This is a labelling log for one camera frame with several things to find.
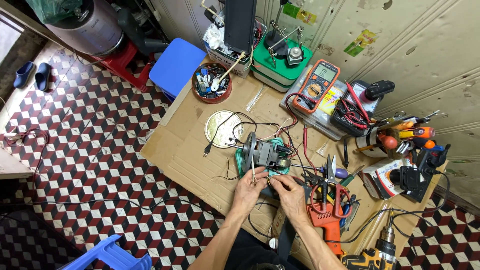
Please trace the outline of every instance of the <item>blue sandal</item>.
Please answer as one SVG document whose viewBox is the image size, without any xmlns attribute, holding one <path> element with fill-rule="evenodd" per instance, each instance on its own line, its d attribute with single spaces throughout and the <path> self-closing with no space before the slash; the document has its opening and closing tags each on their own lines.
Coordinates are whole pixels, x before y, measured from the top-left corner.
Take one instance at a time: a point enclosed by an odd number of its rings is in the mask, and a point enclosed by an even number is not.
<svg viewBox="0 0 480 270">
<path fill-rule="evenodd" d="M 47 63 L 41 63 L 38 66 L 38 72 L 35 74 L 35 85 L 38 90 L 45 91 L 47 89 L 51 69 Z"/>
<path fill-rule="evenodd" d="M 27 62 L 23 67 L 17 70 L 17 78 L 13 82 L 13 87 L 23 88 L 28 82 L 28 79 L 33 74 L 35 70 L 35 64 L 32 62 Z"/>
</svg>

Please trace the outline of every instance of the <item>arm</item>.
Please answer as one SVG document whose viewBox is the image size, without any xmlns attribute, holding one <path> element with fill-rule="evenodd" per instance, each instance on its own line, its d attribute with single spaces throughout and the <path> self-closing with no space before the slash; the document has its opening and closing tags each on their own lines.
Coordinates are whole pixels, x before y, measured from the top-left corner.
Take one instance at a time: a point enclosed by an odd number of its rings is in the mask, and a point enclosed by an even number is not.
<svg viewBox="0 0 480 270">
<path fill-rule="evenodd" d="M 288 175 L 275 175 L 270 184 L 278 192 L 281 206 L 305 244 L 315 270 L 346 270 L 310 222 L 303 188 Z"/>
<path fill-rule="evenodd" d="M 225 222 L 205 250 L 190 265 L 190 270 L 222 270 L 225 268 L 241 225 L 255 207 L 262 189 L 266 188 L 267 179 L 265 177 L 268 176 L 268 172 L 263 172 L 264 170 L 265 167 L 255 168 L 255 177 L 259 180 L 254 183 L 252 183 L 251 170 L 240 179 L 235 189 L 232 208 L 225 217 Z"/>
</svg>

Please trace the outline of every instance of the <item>red stool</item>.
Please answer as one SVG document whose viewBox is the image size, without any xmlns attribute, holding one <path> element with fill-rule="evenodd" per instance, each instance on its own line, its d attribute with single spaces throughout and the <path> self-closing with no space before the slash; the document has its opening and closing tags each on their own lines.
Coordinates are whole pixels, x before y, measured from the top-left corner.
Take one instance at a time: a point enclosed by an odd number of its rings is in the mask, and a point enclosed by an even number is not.
<svg viewBox="0 0 480 270">
<path fill-rule="evenodd" d="M 126 80 L 127 82 L 131 83 L 134 87 L 136 87 L 141 92 L 145 93 L 147 91 L 147 86 L 145 85 L 148 81 L 148 75 L 150 73 L 151 64 L 148 63 L 138 78 L 135 78 L 132 74 L 130 74 L 125 68 L 127 67 L 128 63 L 132 61 L 137 53 L 137 47 L 129 40 L 125 49 L 117 54 L 107 56 L 102 62 L 110 72 L 114 73 L 115 75 L 121 77 L 122 79 Z M 96 60 L 102 60 L 102 58 L 92 56 L 92 58 Z"/>
</svg>

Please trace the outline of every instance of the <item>hand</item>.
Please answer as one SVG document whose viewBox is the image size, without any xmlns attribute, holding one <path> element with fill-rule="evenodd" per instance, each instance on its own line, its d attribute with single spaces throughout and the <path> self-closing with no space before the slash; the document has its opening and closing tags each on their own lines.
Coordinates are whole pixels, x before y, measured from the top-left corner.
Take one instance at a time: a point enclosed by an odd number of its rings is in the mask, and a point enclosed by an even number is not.
<svg viewBox="0 0 480 270">
<path fill-rule="evenodd" d="M 268 172 L 264 172 L 265 167 L 255 168 L 255 178 L 257 181 L 252 183 L 252 170 L 249 170 L 237 184 L 235 197 L 233 198 L 232 209 L 230 212 L 244 215 L 244 218 L 250 214 L 255 207 L 262 189 L 267 187 Z"/>
<path fill-rule="evenodd" d="M 274 175 L 270 178 L 270 184 L 280 196 L 280 204 L 285 214 L 294 227 L 312 223 L 307 213 L 305 204 L 305 191 L 303 187 L 289 175 Z"/>
</svg>

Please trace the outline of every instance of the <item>table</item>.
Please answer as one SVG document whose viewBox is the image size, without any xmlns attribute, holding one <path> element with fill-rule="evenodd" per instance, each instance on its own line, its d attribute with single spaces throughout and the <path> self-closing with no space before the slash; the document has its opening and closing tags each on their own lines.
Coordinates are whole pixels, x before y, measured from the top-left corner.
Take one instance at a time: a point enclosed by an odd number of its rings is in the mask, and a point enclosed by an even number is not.
<svg viewBox="0 0 480 270">
<path fill-rule="evenodd" d="M 264 123 L 273 121 L 281 124 L 291 117 L 287 110 L 279 106 L 280 100 L 284 95 L 283 93 L 264 85 L 253 76 L 242 79 L 232 75 L 232 83 L 233 90 L 231 96 L 220 104 L 212 105 L 196 98 L 192 92 L 192 84 L 188 82 L 141 152 L 141 155 L 160 168 L 166 177 L 194 193 L 223 215 L 226 215 L 230 210 L 237 181 L 214 177 L 226 176 L 227 171 L 230 177 L 238 175 L 238 170 L 235 166 L 235 149 L 212 147 L 210 154 L 205 158 L 203 157 L 204 149 L 208 145 L 204 134 L 204 125 L 208 117 L 215 111 L 225 109 L 241 111 L 252 117 L 256 122 Z M 248 133 L 253 131 L 253 129 L 253 126 L 245 125 L 242 141 L 245 140 Z M 309 128 L 308 131 L 307 155 L 312 162 L 319 167 L 326 162 L 328 154 L 332 156 L 336 154 L 337 168 L 344 168 L 342 165 L 343 142 L 333 141 L 313 128 Z M 264 135 L 273 134 L 276 132 L 276 129 L 268 126 L 259 126 L 257 134 L 263 132 Z M 297 147 L 303 141 L 302 121 L 290 129 L 290 135 L 294 145 Z M 370 166 L 381 160 L 355 152 L 356 145 L 353 139 L 349 140 L 348 146 L 350 162 L 348 168 L 350 172 L 360 165 Z M 227 168 L 227 160 L 230 163 L 229 168 Z M 289 174 L 300 176 L 301 168 L 292 167 Z M 404 196 L 396 196 L 388 201 L 370 197 L 368 191 L 363 186 L 362 180 L 356 177 L 348 185 L 348 188 L 352 194 L 357 195 L 357 199 L 361 199 L 360 208 L 351 224 L 350 231 L 344 233 L 341 240 L 346 241 L 353 238 L 366 221 L 380 209 L 394 207 L 407 211 L 424 210 L 428 198 L 439 179 L 439 175 L 434 176 L 424 200 L 421 203 L 414 203 Z M 263 196 L 259 200 L 276 205 L 279 204 L 278 201 L 264 198 Z M 251 220 L 259 231 L 267 234 L 275 214 L 276 209 L 259 205 L 252 211 Z M 387 215 L 387 212 L 383 213 L 366 228 L 355 242 L 342 244 L 342 248 L 349 254 L 360 254 L 363 249 L 374 247 L 376 240 L 380 236 L 381 229 L 386 225 Z M 413 232 L 417 222 L 418 218 L 413 215 L 403 215 L 396 219 L 399 229 L 409 235 Z M 261 241 L 267 241 L 266 237 L 255 233 L 248 221 L 242 225 L 242 228 L 255 235 Z M 323 233 L 321 228 L 317 228 L 317 230 L 320 234 Z M 407 238 L 396 232 L 397 257 L 400 257 L 406 243 Z M 310 257 L 304 245 L 301 244 L 301 240 L 294 241 L 292 251 L 296 252 L 297 250 L 298 252 L 294 256 L 313 269 Z"/>
</svg>

